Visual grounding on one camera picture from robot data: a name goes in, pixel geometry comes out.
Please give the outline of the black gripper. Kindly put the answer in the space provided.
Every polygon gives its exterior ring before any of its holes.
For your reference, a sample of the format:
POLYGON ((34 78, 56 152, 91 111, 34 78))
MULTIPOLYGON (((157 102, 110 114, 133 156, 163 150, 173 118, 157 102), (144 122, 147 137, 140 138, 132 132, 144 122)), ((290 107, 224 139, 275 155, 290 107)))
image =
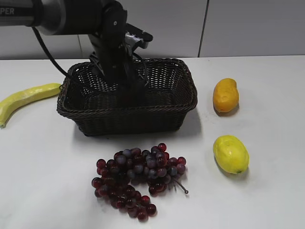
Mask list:
POLYGON ((91 62, 108 85, 117 85, 118 103, 140 104, 148 84, 144 60, 125 43, 125 38, 120 43, 111 43, 97 34, 91 34, 89 39, 95 51, 91 62))

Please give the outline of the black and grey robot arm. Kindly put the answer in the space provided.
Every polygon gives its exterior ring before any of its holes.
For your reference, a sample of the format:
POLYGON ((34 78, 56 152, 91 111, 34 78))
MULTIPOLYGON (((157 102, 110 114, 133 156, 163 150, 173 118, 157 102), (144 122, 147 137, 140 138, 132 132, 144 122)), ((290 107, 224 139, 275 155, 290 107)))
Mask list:
POLYGON ((41 35, 84 35, 94 48, 89 72, 116 85, 119 102, 138 105, 144 98, 147 76, 134 59, 137 48, 146 49, 153 40, 149 33, 127 22, 127 11, 116 0, 3 0, 1 26, 26 26, 46 54, 41 35))

